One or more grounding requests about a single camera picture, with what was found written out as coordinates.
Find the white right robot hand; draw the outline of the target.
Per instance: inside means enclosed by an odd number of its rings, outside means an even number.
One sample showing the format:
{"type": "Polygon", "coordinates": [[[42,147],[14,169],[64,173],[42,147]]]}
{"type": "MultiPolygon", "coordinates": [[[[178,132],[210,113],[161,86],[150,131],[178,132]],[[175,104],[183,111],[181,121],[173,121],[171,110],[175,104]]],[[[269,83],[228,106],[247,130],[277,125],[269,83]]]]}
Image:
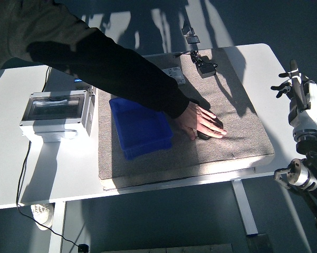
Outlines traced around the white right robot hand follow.
{"type": "Polygon", "coordinates": [[[317,84],[301,73],[296,60],[290,60],[290,70],[278,76],[286,80],[271,90],[277,91],[277,98],[286,95],[290,99],[288,122],[293,135],[317,135],[317,84]]]}

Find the person's left hand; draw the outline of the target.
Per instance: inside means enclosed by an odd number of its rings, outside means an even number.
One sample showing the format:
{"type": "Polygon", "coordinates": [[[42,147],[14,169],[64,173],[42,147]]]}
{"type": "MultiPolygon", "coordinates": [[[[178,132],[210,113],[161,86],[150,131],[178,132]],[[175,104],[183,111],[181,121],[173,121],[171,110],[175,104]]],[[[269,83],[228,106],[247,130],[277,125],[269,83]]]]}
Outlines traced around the person's left hand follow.
{"type": "Polygon", "coordinates": [[[190,101],[185,111],[174,119],[174,122],[192,141],[196,139],[195,130],[220,139],[227,134],[227,131],[216,125],[216,119],[215,114],[190,101]]]}

